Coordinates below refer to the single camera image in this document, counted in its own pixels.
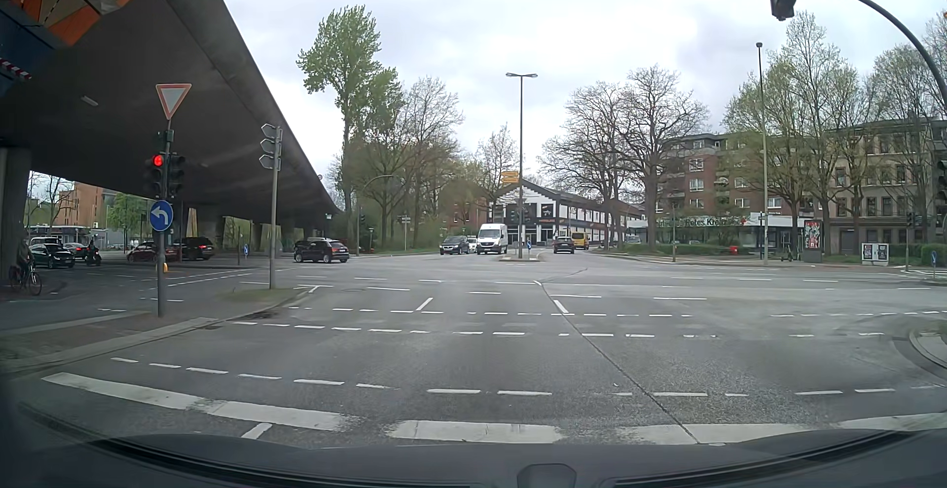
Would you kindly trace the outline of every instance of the black car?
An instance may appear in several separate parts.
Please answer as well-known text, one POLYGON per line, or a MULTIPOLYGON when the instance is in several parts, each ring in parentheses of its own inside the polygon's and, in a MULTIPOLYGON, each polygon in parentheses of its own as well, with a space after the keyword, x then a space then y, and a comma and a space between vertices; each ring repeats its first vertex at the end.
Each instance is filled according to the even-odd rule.
POLYGON ((470 246, 467 245, 467 237, 447 237, 440 244, 440 253, 442 255, 445 253, 447 255, 453 255, 454 253, 458 255, 466 253, 469 255, 470 251, 470 246))
POLYGON ((33 254, 33 261, 37 266, 71 268, 76 265, 76 256, 58 243, 38 243, 30 247, 30 253, 33 254))
POLYGON ((214 256, 214 242, 207 237, 187 237, 183 239, 183 244, 174 240, 174 245, 181 247, 181 259, 184 261, 207 261, 214 256))
POLYGON ((576 243, 569 237, 556 237, 556 240, 552 242, 552 252, 559 253, 560 251, 574 255, 576 252, 576 243))
POLYGON ((297 246, 292 252, 292 259, 297 263, 312 261, 314 263, 347 263, 349 248, 339 240, 313 240, 306 247, 297 246))

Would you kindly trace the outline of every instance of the bicycle wheel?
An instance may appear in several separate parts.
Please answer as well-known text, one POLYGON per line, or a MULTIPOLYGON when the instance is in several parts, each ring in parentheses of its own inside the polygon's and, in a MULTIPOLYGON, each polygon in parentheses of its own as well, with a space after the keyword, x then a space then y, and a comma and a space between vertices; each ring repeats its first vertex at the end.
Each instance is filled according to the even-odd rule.
POLYGON ((42 292, 42 279, 36 272, 30 272, 30 276, 27 278, 27 284, 30 286, 30 294, 32 296, 40 295, 42 292))

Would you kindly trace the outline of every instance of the utility box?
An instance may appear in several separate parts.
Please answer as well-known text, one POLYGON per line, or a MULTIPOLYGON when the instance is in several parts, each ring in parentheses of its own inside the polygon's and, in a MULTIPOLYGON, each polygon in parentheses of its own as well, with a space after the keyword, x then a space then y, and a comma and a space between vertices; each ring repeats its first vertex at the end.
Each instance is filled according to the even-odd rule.
POLYGON ((888 244, 879 242, 863 243, 862 264, 866 266, 887 266, 888 244))

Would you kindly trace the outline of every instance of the lamp post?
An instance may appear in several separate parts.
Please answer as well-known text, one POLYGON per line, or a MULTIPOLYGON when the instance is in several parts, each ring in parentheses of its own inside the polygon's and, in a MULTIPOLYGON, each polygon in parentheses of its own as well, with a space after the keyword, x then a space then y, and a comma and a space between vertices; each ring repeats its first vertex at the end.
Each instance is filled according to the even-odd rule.
POLYGON ((766 100, 764 100, 764 44, 757 42, 757 64, 760 66, 760 129, 764 135, 764 266, 769 264, 769 159, 766 156, 766 100))
MULTIPOLYGON (((367 183, 365 183, 362 186, 361 192, 364 192, 364 190, 368 188, 368 185, 371 185, 372 181, 376 179, 381 179, 383 177, 394 177, 394 174, 385 173, 383 175, 376 175, 375 177, 372 177, 371 179, 368 180, 367 183)), ((358 203, 358 218, 355 220, 355 255, 357 257, 361 257, 362 255, 362 242, 361 242, 362 240, 362 201, 359 200, 358 195, 355 196, 355 203, 358 203)))
POLYGON ((523 77, 536 78, 538 76, 538 74, 513 74, 507 72, 507 77, 518 77, 520 79, 520 216, 519 220, 517 220, 519 223, 516 228, 516 239, 519 240, 519 245, 516 250, 517 259, 523 258, 523 240, 526 240, 527 230, 526 224, 524 224, 525 220, 523 219, 523 77))

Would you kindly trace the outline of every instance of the black suv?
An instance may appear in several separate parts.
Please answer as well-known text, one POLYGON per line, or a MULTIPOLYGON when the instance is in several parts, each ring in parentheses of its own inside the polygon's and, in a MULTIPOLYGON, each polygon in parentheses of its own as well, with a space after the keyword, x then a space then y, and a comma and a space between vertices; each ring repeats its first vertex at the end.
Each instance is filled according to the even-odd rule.
POLYGON ((556 237, 556 240, 552 242, 552 252, 559 253, 560 251, 574 255, 576 252, 576 243, 569 237, 556 237))
POLYGON ((207 237, 187 237, 180 241, 174 240, 174 245, 181 246, 182 261, 208 260, 214 256, 214 242, 207 237))

